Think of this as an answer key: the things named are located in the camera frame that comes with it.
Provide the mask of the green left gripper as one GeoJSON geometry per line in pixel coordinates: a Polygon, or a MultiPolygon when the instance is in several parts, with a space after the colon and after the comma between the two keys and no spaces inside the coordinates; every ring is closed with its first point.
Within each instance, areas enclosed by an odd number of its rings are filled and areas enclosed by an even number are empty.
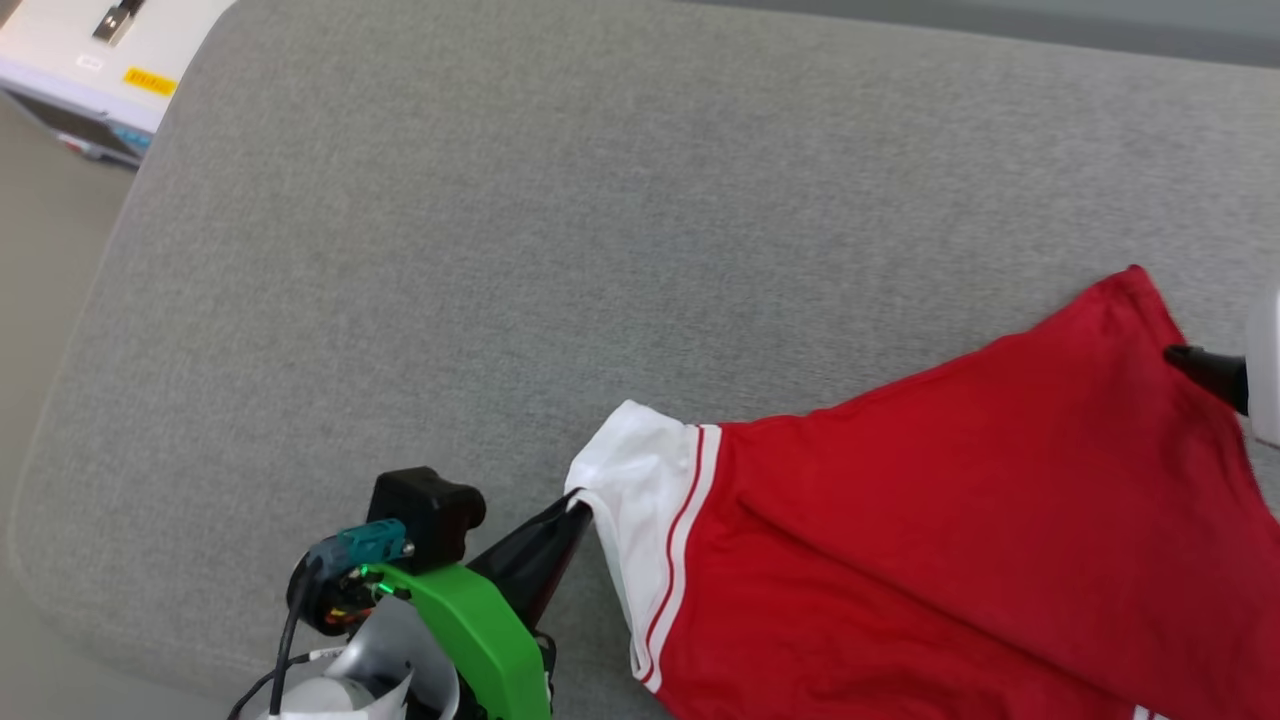
{"type": "Polygon", "coordinates": [[[425,679],[456,691],[419,702],[443,719],[549,719],[552,691],[544,653],[531,630],[593,524],[593,510],[571,492],[526,520],[467,564],[412,574],[372,566],[374,587],[403,600],[445,656],[445,667],[421,669],[425,679]],[[516,603],[515,610],[507,603],[516,603]]]}

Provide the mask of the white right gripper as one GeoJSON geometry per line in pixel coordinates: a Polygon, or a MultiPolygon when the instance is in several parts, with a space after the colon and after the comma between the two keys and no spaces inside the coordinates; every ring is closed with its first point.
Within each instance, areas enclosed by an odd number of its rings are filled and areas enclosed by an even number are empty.
{"type": "Polygon", "coordinates": [[[1196,386],[1251,419],[1254,437],[1279,446],[1279,286],[1257,300],[1245,324],[1245,357],[1170,345],[1164,360],[1196,386]]]}

